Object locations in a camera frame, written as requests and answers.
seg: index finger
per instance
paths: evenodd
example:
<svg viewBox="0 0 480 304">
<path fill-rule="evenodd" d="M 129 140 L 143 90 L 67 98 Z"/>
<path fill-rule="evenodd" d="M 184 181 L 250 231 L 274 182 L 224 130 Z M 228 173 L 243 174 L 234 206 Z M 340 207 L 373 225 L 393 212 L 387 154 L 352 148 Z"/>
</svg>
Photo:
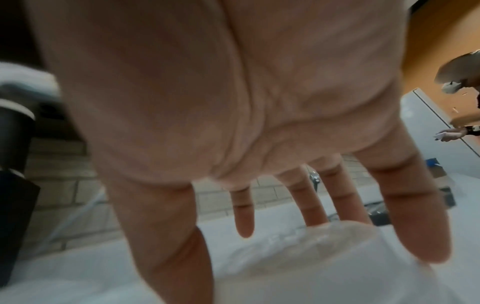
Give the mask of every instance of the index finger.
<svg viewBox="0 0 480 304">
<path fill-rule="evenodd" d="M 403 245 L 426 262 L 446 261 L 452 250 L 447 210 L 403 122 L 354 155 L 377 180 Z"/>
</svg>

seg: white panel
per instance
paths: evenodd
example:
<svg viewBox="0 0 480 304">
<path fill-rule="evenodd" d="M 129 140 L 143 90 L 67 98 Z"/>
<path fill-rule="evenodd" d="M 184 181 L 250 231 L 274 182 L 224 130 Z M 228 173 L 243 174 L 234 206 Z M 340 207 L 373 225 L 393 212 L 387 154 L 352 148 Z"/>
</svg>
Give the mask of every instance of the white panel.
<svg viewBox="0 0 480 304">
<path fill-rule="evenodd" d="M 414 92 L 402 98 L 401 118 L 424 159 L 436 158 L 447 173 L 480 178 L 480 157 L 463 140 L 435 141 L 433 135 L 450 126 Z"/>
</svg>

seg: white cable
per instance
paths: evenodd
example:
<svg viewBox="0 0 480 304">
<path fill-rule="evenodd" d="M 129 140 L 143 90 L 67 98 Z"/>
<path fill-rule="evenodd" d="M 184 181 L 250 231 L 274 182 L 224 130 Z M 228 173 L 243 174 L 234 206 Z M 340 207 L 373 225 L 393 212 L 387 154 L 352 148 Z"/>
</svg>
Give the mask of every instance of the white cable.
<svg viewBox="0 0 480 304">
<path fill-rule="evenodd" d="M 95 207 L 99 202 L 105 200 L 106 195 L 105 195 L 105 188 L 100 189 L 100 191 L 92 198 L 90 201 L 88 201 L 80 210 L 77 212 L 71 214 L 69 217 L 67 217 L 63 222 L 61 222 L 55 229 L 48 235 L 41 243 L 38 245 L 38 247 L 32 252 L 32 256 L 38 255 L 39 253 L 42 253 L 47 246 L 56 239 L 62 231 L 67 229 L 73 222 L 75 222 L 79 217 L 84 215 L 87 211 Z"/>
</svg>

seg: human palm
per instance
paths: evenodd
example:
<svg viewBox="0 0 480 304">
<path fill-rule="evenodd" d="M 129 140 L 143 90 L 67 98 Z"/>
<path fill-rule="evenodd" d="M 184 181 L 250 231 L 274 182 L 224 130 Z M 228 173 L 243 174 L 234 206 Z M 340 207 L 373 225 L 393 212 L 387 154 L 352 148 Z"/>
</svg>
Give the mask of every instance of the human palm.
<svg viewBox="0 0 480 304">
<path fill-rule="evenodd" d="M 339 153 L 378 181 L 407 249 L 448 257 L 445 209 L 399 118 L 401 1 L 87 3 L 30 10 L 137 267 L 168 303 L 212 298 L 193 180 L 229 190 L 249 236 L 259 175 L 307 225 L 327 221 L 309 164 L 340 218 L 368 223 Z"/>
</svg>

